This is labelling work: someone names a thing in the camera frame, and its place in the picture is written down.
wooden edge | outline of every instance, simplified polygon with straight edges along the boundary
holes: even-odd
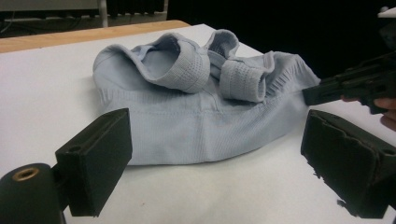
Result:
[[[108,39],[125,35],[138,35],[188,26],[190,25],[184,21],[156,21],[73,32],[3,38],[0,39],[0,53],[24,49],[41,49],[44,47]]]

light blue cloth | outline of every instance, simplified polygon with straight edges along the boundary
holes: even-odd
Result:
[[[302,89],[319,79],[303,59],[272,51],[238,58],[238,47],[232,32],[217,30],[201,48],[168,33],[146,46],[99,53],[93,78],[103,113],[130,110],[130,164],[228,159],[263,147],[306,117]]]

hand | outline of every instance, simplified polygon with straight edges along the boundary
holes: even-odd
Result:
[[[374,104],[388,110],[381,118],[381,123],[396,132],[396,99],[375,99]]]

white tabletop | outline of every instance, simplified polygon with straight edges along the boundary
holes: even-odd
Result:
[[[114,43],[132,49],[169,31],[0,54],[0,176],[34,162],[53,166],[54,152],[100,115],[92,64],[101,49]],[[196,25],[172,31],[202,46],[213,29]],[[237,52],[259,54],[245,45]],[[396,133],[360,103],[313,108],[396,146]],[[304,123],[226,161],[127,167],[99,217],[71,217],[66,208],[67,223],[392,223],[391,207],[383,219],[364,219],[337,205],[339,197],[300,154]]]

knit fabric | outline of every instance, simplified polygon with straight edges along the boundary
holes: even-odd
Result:
[[[130,164],[224,160],[263,147],[306,117],[302,89],[319,79],[298,55],[238,58],[239,42],[227,30],[197,46],[166,34],[132,50],[110,46],[97,56],[93,78],[103,113],[130,111]]]

